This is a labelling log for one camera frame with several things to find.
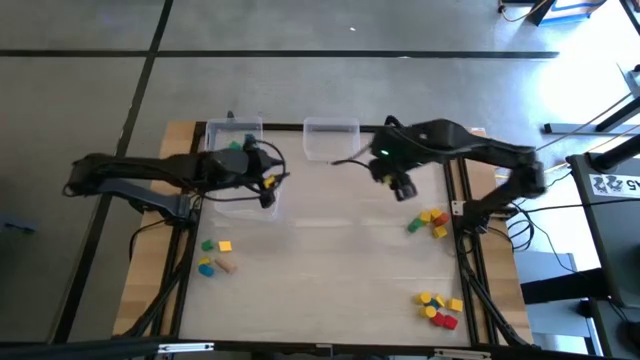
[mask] clear plastic container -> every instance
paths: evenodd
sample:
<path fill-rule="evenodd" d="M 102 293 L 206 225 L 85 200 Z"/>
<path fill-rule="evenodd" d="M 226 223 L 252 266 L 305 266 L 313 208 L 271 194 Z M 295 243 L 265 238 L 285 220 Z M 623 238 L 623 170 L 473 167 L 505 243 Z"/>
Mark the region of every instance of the clear plastic container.
<path fill-rule="evenodd" d="M 246 134 L 252 134 L 256 139 L 262 140 L 262 118 L 255 116 L 234 119 L 211 119 L 207 122 L 205 147 L 210 151 L 220 150 L 230 147 L 234 141 L 242 146 L 242 144 L 244 144 L 244 137 Z M 278 154 L 269 147 L 260 146 L 260 148 L 267 151 L 269 156 L 278 158 Z M 265 175 L 275 175 L 280 171 L 281 168 L 276 167 L 269 170 Z M 260 201 L 258 199 L 233 202 L 214 202 L 214 209 L 230 218 L 272 221 L 276 219 L 278 215 L 281 191 L 282 185 L 276 190 L 276 202 L 268 209 L 263 209 L 260 206 Z M 256 193 L 244 187 L 212 191 L 207 195 L 218 199 L 257 196 Z"/>
<path fill-rule="evenodd" d="M 302 146 L 307 159 L 335 161 L 360 150 L 360 122 L 356 118 L 304 119 Z"/>

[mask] table leg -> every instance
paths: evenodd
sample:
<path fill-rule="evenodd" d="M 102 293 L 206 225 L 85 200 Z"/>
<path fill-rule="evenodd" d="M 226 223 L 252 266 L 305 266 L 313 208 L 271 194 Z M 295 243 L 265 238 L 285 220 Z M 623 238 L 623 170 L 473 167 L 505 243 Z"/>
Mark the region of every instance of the table leg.
<path fill-rule="evenodd" d="M 525 304 L 583 297 L 604 298 L 609 295 L 607 282 L 601 268 L 532 281 L 520 286 Z"/>

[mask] white cable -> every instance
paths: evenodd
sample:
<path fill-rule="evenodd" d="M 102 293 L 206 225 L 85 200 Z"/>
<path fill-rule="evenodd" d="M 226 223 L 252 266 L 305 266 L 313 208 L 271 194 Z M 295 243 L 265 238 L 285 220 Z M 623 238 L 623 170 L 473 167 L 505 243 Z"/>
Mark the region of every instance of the white cable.
<path fill-rule="evenodd" d="M 613 109 L 614 107 L 618 106 L 621 102 L 625 101 L 629 96 L 631 96 L 631 93 L 628 93 L 627 95 L 623 96 L 623 97 L 622 97 L 622 99 L 620 99 L 620 100 L 616 101 L 616 103 L 615 103 L 615 104 L 613 104 L 613 105 L 609 106 L 609 108 L 607 108 L 607 110 L 605 110 L 605 111 L 601 112 L 601 113 L 600 113 L 600 114 L 598 114 L 596 117 L 594 117 L 593 119 L 589 120 L 587 123 L 585 123 L 585 124 L 583 124 L 583 125 L 580 125 L 580 126 L 578 126 L 577 128 L 575 128 L 575 129 L 571 130 L 571 132 L 569 132 L 569 133 L 567 133 L 567 134 L 564 134 L 564 135 L 560 136 L 559 138 L 557 138 L 557 139 L 555 139 L 555 140 L 553 140 L 553 141 L 550 141 L 550 142 L 548 142 L 548 143 L 546 143 L 546 144 L 544 144 L 544 145 L 540 146 L 539 148 L 537 148 L 537 149 L 536 149 L 536 151 L 540 151 L 540 150 L 542 150 L 542 149 L 546 148 L 547 146 L 553 145 L 553 144 L 557 143 L 558 141 L 560 141 L 560 140 L 562 140 L 562 139 L 566 138 L 567 136 L 573 135 L 573 134 L 575 134 L 576 132 L 578 132 L 578 131 L 582 130 L 585 126 L 587 126 L 587 125 L 591 124 L 592 122 L 594 122 L 594 121 L 598 120 L 598 118 L 600 118 L 602 115 L 606 114 L 606 113 L 607 113 L 607 112 L 609 112 L 611 109 Z"/>

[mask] green block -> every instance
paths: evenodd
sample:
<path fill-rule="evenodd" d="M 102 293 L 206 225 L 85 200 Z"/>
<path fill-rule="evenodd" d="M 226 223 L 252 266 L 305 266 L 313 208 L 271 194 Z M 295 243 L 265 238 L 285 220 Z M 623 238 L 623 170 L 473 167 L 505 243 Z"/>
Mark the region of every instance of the green block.
<path fill-rule="evenodd" d="M 407 226 L 407 231 L 409 231 L 410 233 L 414 233 L 416 232 L 418 229 L 420 229 L 421 227 L 423 227 L 425 224 L 422 222 L 422 220 L 420 220 L 420 218 L 415 218 L 413 219 L 413 221 L 409 224 L 409 226 Z"/>
<path fill-rule="evenodd" d="M 211 242 L 211 239 L 202 242 L 202 250 L 203 251 L 213 250 L 213 243 Z"/>
<path fill-rule="evenodd" d="M 238 142 L 236 141 L 232 141 L 231 144 L 229 144 L 229 149 L 232 150 L 242 150 L 242 145 L 240 145 Z"/>

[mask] blue block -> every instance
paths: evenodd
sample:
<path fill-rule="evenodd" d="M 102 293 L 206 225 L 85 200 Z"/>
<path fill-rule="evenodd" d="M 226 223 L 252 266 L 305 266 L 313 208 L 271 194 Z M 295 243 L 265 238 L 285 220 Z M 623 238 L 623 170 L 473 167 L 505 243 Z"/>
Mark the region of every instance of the blue block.
<path fill-rule="evenodd" d="M 433 306 L 434 308 L 436 308 L 436 310 L 440 309 L 440 304 L 438 304 L 435 298 L 431 299 L 431 302 L 425 304 L 424 306 Z"/>
<path fill-rule="evenodd" d="M 207 264 L 202 264 L 198 266 L 198 272 L 206 277 L 212 277 L 215 273 L 215 270 L 213 270 L 213 268 Z"/>

